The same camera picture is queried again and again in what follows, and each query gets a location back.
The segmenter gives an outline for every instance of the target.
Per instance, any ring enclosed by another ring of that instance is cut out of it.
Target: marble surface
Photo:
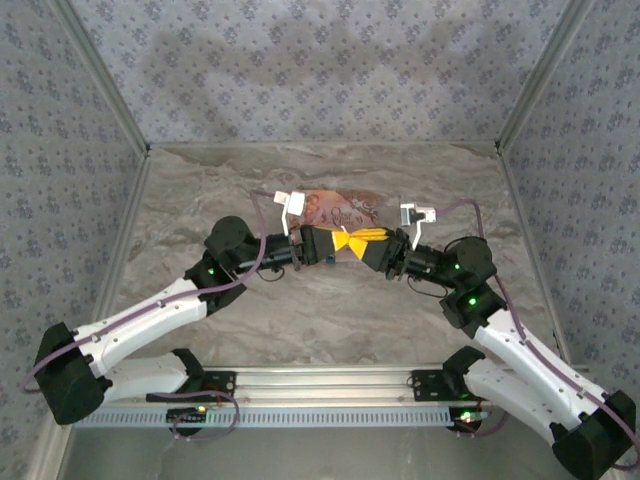
[[[495,157],[451,145],[182,146],[150,155],[150,173],[119,289],[125,308],[182,276],[203,252],[213,224],[226,215],[258,221],[248,191],[365,189],[381,195],[381,223],[398,226],[401,201],[444,207],[473,197],[494,262],[519,312],[555,345],[523,237]],[[271,233],[280,210],[262,201]],[[429,226],[423,242],[442,248],[475,232],[462,207]],[[267,283],[257,276],[228,308],[150,343],[137,356],[189,347],[203,364],[366,364],[442,362],[468,338],[451,328],[436,299],[388,282],[357,260],[321,264]],[[429,289],[426,284],[418,287]],[[439,293],[437,287],[431,291]]]

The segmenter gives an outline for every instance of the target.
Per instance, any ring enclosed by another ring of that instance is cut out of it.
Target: cable
[[[254,195],[258,196],[258,197],[267,197],[267,198],[271,198],[271,199],[274,197],[273,193],[266,192],[264,190],[251,190],[249,192],[249,195],[251,195],[251,194],[254,194]]]
[[[459,237],[456,238],[455,240],[451,240],[449,243],[447,243],[447,245],[444,247],[443,252],[446,252],[447,250],[449,250],[449,248],[451,247],[451,245],[461,242],[462,240],[466,239],[466,238],[471,238],[469,236],[464,236],[464,237]]]
[[[477,223],[478,223],[478,235],[480,236],[480,238],[485,238],[485,236],[484,236],[484,228],[482,226],[482,216],[480,215],[480,206],[478,205],[478,202],[476,202],[473,199],[465,198],[465,199],[462,199],[459,202],[456,202],[456,203],[454,203],[452,205],[449,205],[448,207],[445,207],[443,209],[436,209],[436,214],[440,215],[440,216],[445,216],[448,213],[450,213],[453,210],[455,210],[456,208],[458,208],[458,207],[460,207],[462,205],[465,205],[465,204],[473,205],[473,208],[474,208],[474,210],[476,212],[476,220],[477,220]],[[536,348],[536,346],[527,338],[526,332],[524,331],[524,325],[522,324],[522,322],[520,320],[520,317],[518,316],[518,312],[516,311],[516,307],[515,307],[513,301],[511,300],[511,296],[507,292],[507,289],[506,289],[504,283],[502,282],[502,279],[498,275],[494,275],[494,277],[496,279],[496,282],[498,283],[498,286],[500,287],[500,291],[502,292],[502,295],[504,296],[505,302],[507,302],[507,306],[509,307],[509,311],[511,312],[511,317],[513,318],[513,323],[514,323],[514,325],[516,327],[516,331],[518,332],[518,335],[520,336],[520,338],[522,339],[524,344],[531,351],[531,353],[533,353],[534,356],[538,360],[540,360],[540,362],[542,364],[544,364],[545,367],[547,367],[556,377],[558,377],[560,380],[562,380],[566,385],[571,387],[576,393],[579,393],[579,394],[583,395],[591,403],[593,403],[596,407],[600,408],[607,415],[609,415],[609,417],[611,417],[611,419],[622,429],[622,431],[629,437],[629,439],[633,443],[633,445],[634,445],[634,447],[636,449],[636,461],[631,465],[617,465],[616,464],[616,465],[613,466],[613,468],[616,469],[616,470],[629,472],[629,471],[635,470],[638,467],[640,467],[640,439],[638,439],[638,437],[636,436],[634,431],[629,427],[629,425],[627,425],[625,423],[624,420],[622,420],[622,418],[620,418],[620,416],[617,413],[615,413],[611,408],[609,408],[599,398],[597,398],[595,395],[593,395],[590,392],[583,392],[583,389],[580,386],[580,384],[578,384],[572,378],[569,378],[562,371],[560,371],[558,368],[556,368],[556,366],[553,365],[542,354],[542,352],[540,352],[540,350],[538,350]],[[496,427],[498,425],[500,425],[500,427],[495,429],[495,430],[492,429],[491,433],[495,433],[500,428],[502,428],[502,425],[504,425],[504,423],[502,423],[502,420],[501,420],[496,425]]]
[[[494,433],[498,432],[500,429],[502,429],[502,427],[505,426],[505,424],[507,423],[507,420],[509,420],[509,417],[511,417],[511,415],[509,415],[509,412],[507,412],[506,410],[504,411],[504,413],[502,414],[502,417],[500,417],[500,421],[498,421],[498,423],[496,423],[493,427],[491,427],[489,430],[487,430],[486,432],[480,432],[477,433],[476,431],[474,431],[469,425],[465,425],[462,422],[454,422],[456,425],[458,425],[459,427],[465,428],[467,430],[469,430],[469,433],[465,433],[465,432],[458,432],[458,434],[461,437],[467,437],[467,438],[483,438],[483,437],[488,437],[489,435],[493,435]]]
[[[20,384],[20,390],[22,391],[22,393],[26,393],[26,394],[40,393],[39,389],[28,388],[27,385],[29,385],[29,383],[35,380],[35,375],[40,370],[42,370],[44,367],[46,367],[49,363],[51,363],[56,358],[61,357],[62,355],[64,355],[67,352],[70,352],[74,348],[81,347],[82,345],[85,345],[91,342],[94,336],[100,337],[102,335],[105,335],[110,331],[118,327],[121,327],[122,325],[129,323],[142,315],[145,315],[149,312],[154,311],[155,309],[159,308],[159,305],[158,305],[159,303],[169,304],[177,300],[181,300],[185,297],[203,295],[208,293],[224,292],[226,290],[230,290],[232,288],[237,287],[238,285],[242,285],[243,283],[245,283],[260,267],[260,263],[262,262],[262,259],[264,257],[264,252],[267,248],[267,224],[265,222],[264,216],[262,215],[262,211],[260,210],[260,205],[258,204],[258,199],[257,199],[257,196],[266,196],[267,194],[266,192],[251,191],[249,192],[249,195],[251,197],[251,201],[253,203],[256,214],[258,215],[258,220],[260,222],[260,248],[258,250],[258,256],[256,258],[255,263],[251,266],[251,268],[247,271],[247,273],[245,273],[242,277],[234,280],[231,283],[226,283],[224,285],[220,285],[217,287],[188,290],[186,292],[181,292],[175,295],[171,295],[170,297],[162,299],[162,302],[151,303],[145,307],[140,308],[139,310],[136,310],[135,312],[130,313],[129,315],[125,315],[124,317],[116,320],[112,324],[107,325],[102,330],[95,332],[91,336],[81,338],[80,340],[76,340],[68,345],[65,345],[64,347],[54,351],[53,353],[50,353],[49,355],[44,357],[42,360],[40,360],[38,363],[36,363],[33,366],[33,368],[29,371],[29,373],[25,376],[24,380]]]
[[[278,273],[278,272],[281,272],[281,273],[280,273],[280,276],[278,276],[276,278],[264,278],[262,276],[262,274],[260,273],[260,270],[258,270],[256,272],[256,275],[258,275],[265,282],[273,283],[273,282],[277,282],[278,280],[282,279],[282,277],[284,277],[284,274],[285,274],[286,270],[284,268],[282,268],[282,267],[278,267],[275,270],[273,270],[273,273]]]
[[[491,402],[491,400],[487,400],[485,398],[481,398],[478,401],[478,405],[476,406],[476,411],[478,411],[478,412],[482,411],[482,402]],[[493,413],[493,402],[491,402],[491,406],[489,407],[489,416],[491,416],[492,413]]]
[[[409,285],[409,288],[411,290],[413,290],[416,293],[419,293],[420,295],[425,295],[427,297],[432,297],[432,298],[445,298],[447,295],[449,295],[449,290],[447,289],[447,287],[442,287],[442,288],[444,288],[444,295],[435,295],[433,293],[421,292],[420,290],[415,288],[413,285],[411,285],[411,279],[412,278],[413,277],[411,277],[411,276],[407,277],[407,285]]]
[[[444,217],[449,213],[453,212],[456,208],[461,207],[462,205],[472,205],[473,209],[476,211],[476,221],[478,224],[478,235],[480,238],[484,238],[484,228],[482,227],[482,217],[480,216],[480,205],[473,198],[463,198],[462,200],[457,201],[444,208],[436,208],[436,216]]]
[[[233,420],[231,421],[231,425],[229,425],[224,432],[216,433],[213,435],[201,436],[201,437],[187,437],[178,433],[178,424],[184,419],[184,417],[190,415],[189,413],[183,413],[178,415],[173,420],[173,425],[171,426],[171,432],[176,440],[184,440],[186,442],[204,442],[204,441],[213,441],[219,440],[223,437],[226,437],[231,432],[233,432],[238,426],[238,422],[240,422],[240,405],[238,405],[238,401],[233,398],[231,395],[220,392],[218,390],[203,390],[201,392],[191,392],[191,393],[154,393],[158,397],[162,398],[193,398],[200,397],[202,395],[210,395],[212,397],[222,397],[226,400],[229,400],[233,404],[233,408],[235,409],[235,413],[233,415]]]

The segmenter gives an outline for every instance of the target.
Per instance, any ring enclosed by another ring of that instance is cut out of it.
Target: table surface
[[[168,429],[76,429],[59,480],[570,480],[515,419],[482,439],[444,428],[240,429],[175,442]]]
[[[554,348],[551,318],[527,255],[498,159],[451,145],[242,146],[154,148],[118,309],[162,290],[198,261],[213,224],[238,215],[258,232],[248,191],[297,188],[369,190],[380,195],[384,226],[399,204],[443,207],[463,197],[481,208],[494,263],[520,316]],[[270,233],[278,206],[262,202]],[[471,207],[429,225],[422,241],[442,248],[475,230]],[[388,282],[353,261],[320,264],[248,291],[215,315],[136,352],[155,356],[188,347],[208,365],[439,363],[470,341],[449,326],[438,301]],[[439,293],[436,286],[418,287]]]

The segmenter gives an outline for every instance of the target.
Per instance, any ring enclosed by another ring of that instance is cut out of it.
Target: patterned wallpaper
[[[566,0],[73,0],[150,143],[487,140]]]
[[[597,1],[508,152],[573,359],[640,401],[640,5]]]
[[[1,12],[0,478],[16,480],[46,411],[17,386],[48,326],[87,322],[138,155],[46,2]]]

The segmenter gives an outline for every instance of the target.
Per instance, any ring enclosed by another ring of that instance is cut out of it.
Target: metal frame
[[[508,151],[513,145],[594,2],[595,0],[569,0],[567,2],[551,38],[529,74],[516,104],[511,109],[511,113],[498,135],[498,153]]]
[[[85,428],[172,428],[164,407],[101,408],[75,424],[76,429]],[[233,408],[222,406],[207,411],[194,412],[182,417],[186,428],[225,428],[235,416]],[[362,428],[362,427],[451,427],[453,419],[449,407],[420,406],[415,408],[386,407],[253,407],[244,408],[236,428]]]
[[[260,366],[207,367],[237,373],[234,398],[242,408],[286,407],[405,407],[424,405],[413,399],[408,384],[412,370],[441,369],[442,365]],[[432,406],[475,406],[475,401],[429,402]],[[175,403],[123,400],[113,406],[150,408]]]
[[[518,217],[520,228],[522,229],[522,234],[524,236],[524,245],[527,248],[529,261],[533,266],[533,272],[536,276],[536,282],[542,290],[542,299],[544,300],[545,308],[549,313],[549,316],[551,317],[553,330],[555,332],[555,338],[558,342],[560,357],[567,364],[571,365],[571,354],[569,353],[569,346],[567,345],[567,341],[564,338],[562,325],[560,324],[560,318],[558,317],[558,312],[556,310],[555,304],[551,301],[551,288],[549,287],[549,284],[547,283],[546,277],[543,273],[544,271],[542,269],[542,262],[540,261],[538,247],[533,237],[531,227],[529,226],[529,222],[527,221],[527,215],[522,203],[522,199],[518,195],[515,177],[513,176],[513,172],[511,171],[511,167],[509,166],[509,161],[506,158],[506,153],[500,153],[499,158],[500,168],[502,169],[502,173],[507,183],[509,196],[513,200],[513,207],[516,211],[516,216]]]
[[[146,153],[144,153],[118,229],[113,252],[107,266],[107,274],[91,314],[92,321],[104,318],[113,308],[115,292],[122,277],[122,269],[129,251],[129,242],[148,173],[149,162]],[[71,435],[71,428],[70,426],[60,427],[55,423],[53,415],[47,414],[42,422],[38,441],[33,450],[26,480],[55,480],[58,477],[69,435]]]
[[[69,0],[49,0],[49,6],[58,17],[62,28],[69,35],[87,70],[93,77],[96,87],[102,93],[107,105],[115,115],[131,146],[139,153],[147,151],[147,143],[138,128],[129,107],[122,98],[118,87],[104,61],[91,42],[80,17]]]

